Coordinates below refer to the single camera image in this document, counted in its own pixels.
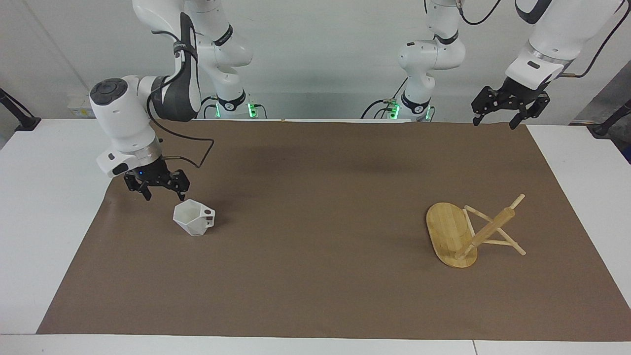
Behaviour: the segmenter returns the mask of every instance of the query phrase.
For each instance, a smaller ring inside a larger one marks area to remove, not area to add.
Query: green led light
[[[254,107],[254,105],[248,103],[247,104],[247,108],[250,110],[250,118],[255,118],[256,117],[256,108]]]
[[[394,104],[394,108],[391,109],[390,119],[397,119],[399,117],[400,110],[401,106],[399,106],[399,104]]]
[[[431,122],[433,118],[433,113],[436,111],[436,108],[433,106],[427,107],[427,113],[425,114],[425,122]]]

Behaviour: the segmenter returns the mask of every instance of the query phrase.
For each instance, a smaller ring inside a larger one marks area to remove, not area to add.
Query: wire
[[[405,78],[405,80],[403,80],[403,82],[401,83],[401,86],[399,87],[399,89],[398,89],[398,90],[396,90],[396,92],[395,92],[395,93],[394,93],[394,95],[392,96],[392,99],[393,99],[393,100],[394,100],[394,99],[396,99],[396,96],[397,96],[397,95],[399,95],[399,92],[400,92],[400,91],[401,91],[401,89],[403,88],[403,85],[405,85],[405,83],[407,83],[407,82],[408,82],[408,79],[409,79],[409,78],[410,78],[410,77],[409,77],[409,76],[407,76],[407,77]],[[381,119],[381,118],[383,118],[385,114],[386,114],[385,112],[382,112],[380,119]]]
[[[215,96],[209,96],[209,97],[206,97],[205,99],[203,99],[203,100],[201,101],[200,106],[203,106],[203,105],[206,103],[206,101],[208,101],[208,100],[215,100]]]
[[[169,31],[151,31],[154,35],[169,35],[175,39],[176,42],[180,42],[180,39],[177,38],[176,35],[172,34]]]
[[[598,56],[600,56],[600,53],[603,51],[604,47],[607,45],[607,42],[609,42],[609,40],[613,37],[613,34],[616,33],[618,28],[620,28],[622,23],[627,19],[627,17],[629,16],[629,12],[631,12],[631,0],[627,0],[627,12],[625,12],[625,14],[622,16],[622,18],[620,19],[620,21],[618,22],[616,27],[614,27],[613,30],[609,33],[609,35],[607,35],[607,38],[604,39],[603,44],[600,45],[600,48],[598,49],[598,51],[596,52],[596,54],[592,58],[591,63],[589,63],[589,66],[587,67],[585,72],[583,72],[583,74],[563,73],[563,74],[560,75],[560,77],[562,77],[562,78],[582,78],[582,77],[586,76],[589,73],[589,71],[591,70],[591,68],[594,66],[594,63],[598,59]]]
[[[495,11],[495,9],[497,9],[497,6],[502,2],[502,0],[497,0],[497,2],[495,3],[495,5],[493,5],[493,8],[491,9],[491,11],[488,12],[488,14],[486,16],[484,16],[484,18],[478,22],[470,22],[469,20],[467,20],[466,17],[464,17],[464,11],[462,9],[462,7],[458,7],[458,12],[460,12],[460,17],[463,18],[464,22],[466,22],[468,25],[471,26],[477,26],[480,23],[483,23],[484,21],[486,21],[489,17],[491,17],[491,15],[493,14],[493,12]]]
[[[35,118],[35,116],[33,116],[33,114],[31,113],[31,111],[29,111],[26,107],[24,107],[24,105],[20,102],[17,101],[13,96],[11,96],[10,93],[2,90],[2,92],[4,92],[4,95],[7,96],[9,98],[9,100],[13,101],[14,104],[20,106],[27,114],[29,114],[31,117]]]
[[[206,106],[206,108],[204,109],[204,119],[206,119],[206,110],[208,110],[209,107],[212,107],[212,108],[216,109],[217,105],[208,105],[208,106]]]
[[[262,107],[263,108],[263,112],[265,112],[265,119],[268,118],[268,111],[265,109],[265,106],[263,106],[261,104],[256,104],[256,105],[254,105],[254,107]]]
[[[174,34],[170,33],[170,32],[165,32],[165,34],[171,35],[173,38],[175,38],[176,40],[179,40]],[[182,73],[184,72],[184,69],[186,67],[186,61],[182,61],[182,66],[180,67],[180,70],[177,72],[177,74],[175,74],[173,77],[171,77],[171,79],[164,81],[160,84],[159,87],[155,88],[154,90],[152,90],[149,93],[149,96],[147,97],[147,103],[146,103],[146,108],[147,108],[147,114],[149,115],[149,118],[153,121],[153,123],[155,123],[156,126],[158,126],[160,129],[162,129],[163,131],[170,133],[171,135],[174,135],[176,137],[179,138],[184,138],[184,139],[188,139],[188,140],[195,140],[195,141],[209,141],[210,144],[208,145],[208,149],[206,150],[206,153],[204,154],[204,157],[201,159],[201,161],[199,162],[199,164],[196,164],[195,162],[193,162],[191,159],[188,159],[186,157],[181,157],[181,156],[173,156],[173,157],[165,157],[164,159],[169,159],[169,160],[173,160],[173,159],[180,159],[180,160],[184,160],[188,163],[191,163],[194,167],[196,167],[197,169],[199,169],[203,164],[204,161],[206,161],[206,157],[208,156],[208,154],[210,153],[210,150],[213,148],[213,146],[215,145],[215,140],[212,138],[198,138],[198,137],[191,137],[191,136],[187,136],[187,135],[183,135],[182,133],[178,133],[178,132],[174,132],[164,126],[162,126],[156,119],[155,117],[153,117],[153,114],[151,113],[151,100],[154,96],[154,94],[156,94],[157,92],[159,92],[160,90],[162,90],[163,88],[165,88],[167,85],[171,84],[172,82],[174,82],[175,80],[177,80],[180,76],[182,76]]]
[[[377,111],[377,113],[375,113],[375,116],[374,116],[373,118],[377,118],[377,115],[378,115],[380,112],[383,112],[383,113],[381,114],[381,118],[383,118],[383,117],[384,117],[384,114],[385,114],[387,111],[390,111],[390,108],[389,108],[389,107],[386,107],[385,109],[381,109],[381,110]]]
[[[383,101],[383,100],[377,100],[377,101],[373,102],[372,104],[370,104],[370,105],[368,106],[368,108],[366,108],[366,111],[364,111],[364,112],[363,112],[363,114],[362,114],[362,119],[366,116],[366,114],[368,113],[368,111],[369,111],[371,108],[373,108],[373,106],[374,106],[374,105],[378,105],[378,104],[381,104],[381,103],[384,103],[384,101]]]

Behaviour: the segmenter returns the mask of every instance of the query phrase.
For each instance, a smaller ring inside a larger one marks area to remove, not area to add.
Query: white wall
[[[13,130],[17,125],[18,121],[11,115],[11,113],[3,107],[0,107],[0,148],[2,148],[9,140],[9,137],[13,135]]]
[[[66,95],[85,93],[105,78],[173,72],[170,43],[136,19],[131,0],[0,1],[0,86],[38,115],[70,116]],[[466,14],[479,19],[494,2],[468,2]],[[420,0],[224,0],[224,8],[255,50],[252,64],[239,69],[245,88],[271,117],[358,117],[370,102],[391,96],[405,77],[397,64],[399,47],[431,38]],[[620,15],[571,70],[586,67]],[[513,0],[504,0],[481,26],[463,24],[465,63],[434,74],[435,120],[470,121],[473,97],[485,85],[501,86],[530,32]],[[588,77],[552,83],[553,101],[538,122],[569,123],[631,60],[630,37],[631,20]],[[208,81],[202,81],[210,93]]]

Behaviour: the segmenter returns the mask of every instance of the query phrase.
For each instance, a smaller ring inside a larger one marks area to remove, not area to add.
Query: white mug
[[[203,204],[186,200],[175,206],[173,220],[192,236],[202,236],[215,225],[215,210]]]

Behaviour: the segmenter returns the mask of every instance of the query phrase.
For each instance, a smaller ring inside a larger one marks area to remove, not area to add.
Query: white table
[[[528,128],[631,304],[631,165],[585,128]],[[631,342],[33,335],[109,185],[94,161],[108,145],[94,120],[45,119],[0,150],[0,354],[631,354]]]

